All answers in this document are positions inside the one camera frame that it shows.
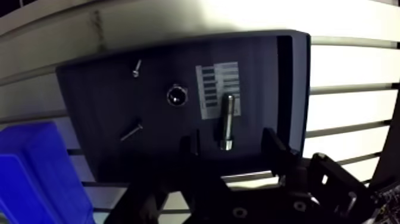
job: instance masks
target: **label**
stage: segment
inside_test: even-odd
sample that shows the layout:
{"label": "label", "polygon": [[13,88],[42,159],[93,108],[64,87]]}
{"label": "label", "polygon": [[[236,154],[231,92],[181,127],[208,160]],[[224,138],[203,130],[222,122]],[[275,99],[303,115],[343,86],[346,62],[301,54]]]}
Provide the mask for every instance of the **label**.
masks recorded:
{"label": "label", "polygon": [[221,117],[221,102],[224,94],[235,96],[234,116],[240,116],[238,62],[196,66],[196,76],[203,120]]}

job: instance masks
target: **blue bin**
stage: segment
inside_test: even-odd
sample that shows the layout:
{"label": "blue bin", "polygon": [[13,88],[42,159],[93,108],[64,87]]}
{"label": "blue bin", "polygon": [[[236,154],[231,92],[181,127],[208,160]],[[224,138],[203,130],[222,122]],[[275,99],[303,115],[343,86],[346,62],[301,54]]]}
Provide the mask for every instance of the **blue bin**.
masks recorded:
{"label": "blue bin", "polygon": [[11,223],[94,223],[93,207],[53,123],[0,132],[0,210]]}

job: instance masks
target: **white slatwall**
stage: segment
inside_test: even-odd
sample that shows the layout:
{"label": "white slatwall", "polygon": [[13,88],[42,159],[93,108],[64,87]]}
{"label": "white slatwall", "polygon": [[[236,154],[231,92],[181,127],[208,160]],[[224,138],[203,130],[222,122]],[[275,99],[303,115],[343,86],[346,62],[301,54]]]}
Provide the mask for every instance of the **white slatwall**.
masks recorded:
{"label": "white slatwall", "polygon": [[[49,73],[54,71],[53,64],[92,55],[100,47],[116,50],[226,31],[289,28],[310,33],[315,44],[311,47],[313,90],[390,86],[400,80],[400,50],[394,49],[396,41],[400,41],[400,8],[393,0],[142,0],[108,5],[100,1],[35,23],[38,18],[86,2],[58,1],[38,0],[0,18],[0,120],[65,110],[57,78]],[[100,20],[94,10],[98,10]],[[27,23],[30,24],[17,32],[12,31]],[[50,69],[40,74],[46,66]],[[21,81],[2,85],[10,80]],[[311,95],[307,131],[390,120],[396,95],[397,90],[390,89]],[[57,124],[68,149],[80,148],[68,117],[49,119]],[[16,123],[20,122],[3,122],[0,129]],[[388,126],[382,126],[313,136],[305,140],[304,156],[323,152],[341,161],[378,153],[388,130]],[[82,155],[70,158],[81,181],[95,181]],[[371,158],[343,167],[360,181],[367,181],[378,160]],[[268,178],[230,182],[228,186],[258,188],[276,183],[277,178]],[[111,209],[126,188],[91,186],[85,190],[95,207]],[[170,194],[164,209],[188,206],[176,192]],[[96,222],[103,223],[107,215],[95,213]],[[188,214],[163,214],[159,221],[182,223],[187,217]]]}

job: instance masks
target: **small screw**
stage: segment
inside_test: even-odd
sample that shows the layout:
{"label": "small screw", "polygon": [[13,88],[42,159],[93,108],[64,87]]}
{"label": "small screw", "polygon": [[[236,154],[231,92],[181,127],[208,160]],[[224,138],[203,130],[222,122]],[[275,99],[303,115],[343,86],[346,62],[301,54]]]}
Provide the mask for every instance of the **small screw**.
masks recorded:
{"label": "small screw", "polygon": [[140,65],[142,64],[142,60],[137,61],[136,67],[135,69],[132,71],[133,77],[137,78],[139,77],[139,69],[140,69]]}
{"label": "small screw", "polygon": [[127,138],[131,137],[134,133],[138,132],[139,130],[143,129],[143,126],[141,124],[137,124],[136,127],[131,130],[128,134],[124,135],[120,141],[123,142],[125,141]]}

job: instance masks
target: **round hole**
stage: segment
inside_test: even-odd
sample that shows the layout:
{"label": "round hole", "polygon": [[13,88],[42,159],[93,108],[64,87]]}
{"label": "round hole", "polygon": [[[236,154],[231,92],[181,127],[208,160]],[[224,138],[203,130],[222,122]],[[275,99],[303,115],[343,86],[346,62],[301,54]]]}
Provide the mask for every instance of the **round hole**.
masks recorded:
{"label": "round hole", "polygon": [[247,210],[241,207],[234,208],[232,213],[233,217],[236,217],[238,219],[244,219],[247,217]]}
{"label": "round hole", "polygon": [[302,201],[296,201],[296,202],[293,204],[293,207],[295,208],[295,210],[297,210],[297,211],[302,211],[302,212],[305,212],[305,209],[307,208],[307,206],[305,205],[305,203],[302,202]]}
{"label": "round hole", "polygon": [[174,85],[168,90],[167,101],[172,106],[182,106],[188,101],[188,92],[185,88]]}

